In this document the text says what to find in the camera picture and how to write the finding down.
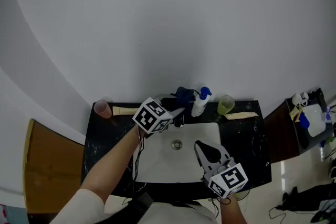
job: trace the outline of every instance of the floor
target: floor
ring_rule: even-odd
[[[271,220],[268,211],[277,205],[282,204],[282,195],[284,192],[291,192],[292,188],[297,186],[299,192],[314,187],[316,185],[328,184],[331,182],[328,176],[330,160],[323,160],[330,148],[334,148],[336,142],[331,146],[326,146],[321,150],[318,146],[310,151],[283,162],[271,165],[272,182],[250,191],[249,195],[239,202],[242,213],[249,224],[276,223],[279,224],[282,217]],[[107,207],[109,213],[120,208],[124,198],[110,196]],[[199,202],[214,211],[214,206],[208,200],[199,200]],[[273,209],[271,216],[282,214],[282,211]],[[298,215],[294,212],[286,211],[286,218],[282,224],[291,223],[310,223],[312,215]]]

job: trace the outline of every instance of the white bottle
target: white bottle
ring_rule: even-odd
[[[203,113],[206,104],[210,99],[210,95],[212,95],[212,93],[210,92],[208,87],[201,88],[201,92],[199,93],[199,95],[196,96],[193,109],[191,110],[192,117],[198,117]]]

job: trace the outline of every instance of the person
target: person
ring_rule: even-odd
[[[63,207],[52,224],[119,223],[113,216],[104,213],[104,205],[121,179],[129,160],[139,144],[139,135],[145,133],[136,125],[120,142],[100,159],[86,176],[80,189]],[[222,224],[246,224],[235,195],[231,202],[221,203]],[[142,223],[217,223],[214,214],[201,205],[173,206],[153,202],[138,222]]]

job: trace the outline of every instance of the green cup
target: green cup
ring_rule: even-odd
[[[229,95],[224,95],[218,103],[217,112],[220,115],[225,115],[234,107],[235,100]]]

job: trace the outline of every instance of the sleeve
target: sleeve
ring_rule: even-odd
[[[94,224],[108,217],[102,199],[88,189],[80,189],[50,224]]]

